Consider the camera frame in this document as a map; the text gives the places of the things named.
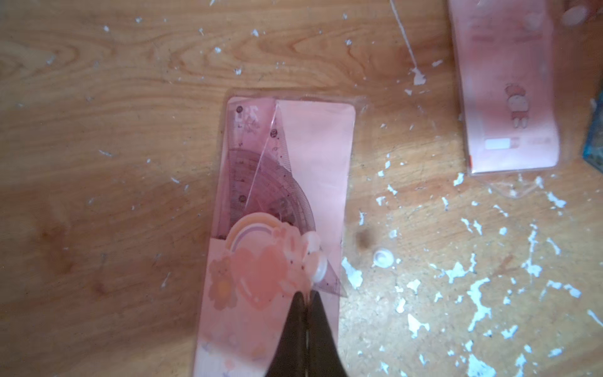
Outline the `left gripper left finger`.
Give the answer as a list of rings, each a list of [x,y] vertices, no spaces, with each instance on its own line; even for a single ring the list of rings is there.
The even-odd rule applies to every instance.
[[[266,377],[306,375],[306,302],[296,292]]]

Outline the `pink tinted protractor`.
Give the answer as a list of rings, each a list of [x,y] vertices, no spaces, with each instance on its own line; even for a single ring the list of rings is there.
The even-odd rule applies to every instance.
[[[259,212],[297,227],[302,234],[317,229],[301,186],[287,168],[267,155],[260,157],[244,216]]]

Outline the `pink tinted triangle ruler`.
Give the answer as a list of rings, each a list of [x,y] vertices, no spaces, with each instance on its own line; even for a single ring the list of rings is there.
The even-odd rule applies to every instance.
[[[279,163],[279,165],[287,168],[292,173],[290,157],[287,149],[286,134],[284,131],[283,119],[280,110],[280,101],[277,99],[275,100],[276,109],[274,113],[273,125],[268,134],[267,143],[262,155],[267,155],[273,158],[277,163]]]

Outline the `pink banknote bundle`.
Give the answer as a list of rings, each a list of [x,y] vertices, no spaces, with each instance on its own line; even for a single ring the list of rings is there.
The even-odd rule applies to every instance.
[[[317,229],[301,234],[265,213],[246,215],[225,229],[227,100],[195,376],[264,376],[296,292],[306,302],[306,350],[312,291],[320,293],[337,346],[339,305],[346,295],[340,276],[356,107],[348,101],[265,97],[280,101],[292,174]]]

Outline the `pink ruler set pouch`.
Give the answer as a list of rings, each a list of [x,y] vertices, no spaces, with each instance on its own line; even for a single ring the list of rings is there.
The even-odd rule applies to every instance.
[[[576,153],[576,31],[598,1],[450,1],[468,172],[519,199]]]

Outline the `pink tinted straight ruler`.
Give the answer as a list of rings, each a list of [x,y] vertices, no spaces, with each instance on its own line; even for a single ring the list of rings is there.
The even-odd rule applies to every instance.
[[[227,209],[224,227],[230,230],[247,211],[251,186],[267,143],[276,109],[270,97],[233,97],[226,108]]]

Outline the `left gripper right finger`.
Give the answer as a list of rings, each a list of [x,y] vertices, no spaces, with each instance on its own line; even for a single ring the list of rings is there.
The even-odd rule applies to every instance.
[[[347,377],[339,358],[320,293],[312,291],[307,306],[308,376]]]

